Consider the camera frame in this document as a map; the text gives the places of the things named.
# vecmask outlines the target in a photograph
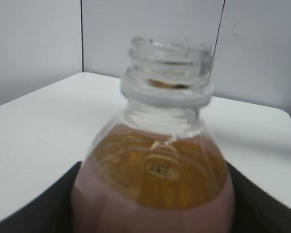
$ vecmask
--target table surface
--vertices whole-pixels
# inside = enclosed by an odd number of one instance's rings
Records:
[[[80,73],[0,106],[0,220],[82,160],[126,100],[120,80]],[[214,97],[201,111],[225,158],[291,208],[291,119]]]

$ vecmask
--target brown liquid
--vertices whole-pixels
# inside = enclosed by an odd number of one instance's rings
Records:
[[[113,209],[106,211],[111,202]],[[225,233],[232,218],[233,195],[225,161],[210,140],[199,136],[171,141],[116,126],[81,168],[72,204],[79,233],[112,233],[115,229],[125,233],[198,229]],[[187,215],[192,215],[186,217],[191,223],[181,219]],[[112,221],[109,224],[115,228],[111,230],[103,219]],[[176,222],[158,226],[169,220]]]

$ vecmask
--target bottle neck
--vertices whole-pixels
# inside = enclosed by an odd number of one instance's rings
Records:
[[[200,133],[198,109],[162,108],[128,99],[123,121],[141,131],[188,138]]]

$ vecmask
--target clear plastic bottle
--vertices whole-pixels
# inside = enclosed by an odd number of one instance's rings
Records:
[[[211,49],[134,38],[128,99],[96,136],[71,194],[75,233],[227,233],[228,168],[198,112],[211,99]]]

